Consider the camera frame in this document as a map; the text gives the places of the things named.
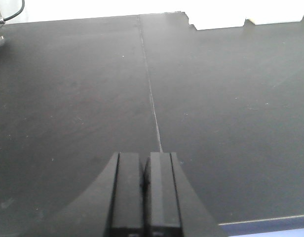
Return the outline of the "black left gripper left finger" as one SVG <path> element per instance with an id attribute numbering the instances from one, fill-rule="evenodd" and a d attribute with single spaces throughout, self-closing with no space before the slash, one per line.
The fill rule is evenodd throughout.
<path id="1" fill-rule="evenodd" d="M 91 185 L 28 237 L 142 237 L 143 181 L 137 153 L 114 153 Z"/>

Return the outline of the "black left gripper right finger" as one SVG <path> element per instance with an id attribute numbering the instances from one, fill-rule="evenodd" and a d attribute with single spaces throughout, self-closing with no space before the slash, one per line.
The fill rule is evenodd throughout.
<path id="1" fill-rule="evenodd" d="M 147 237 L 227 236 L 191 187 L 176 153 L 152 152 L 144 180 Z"/>

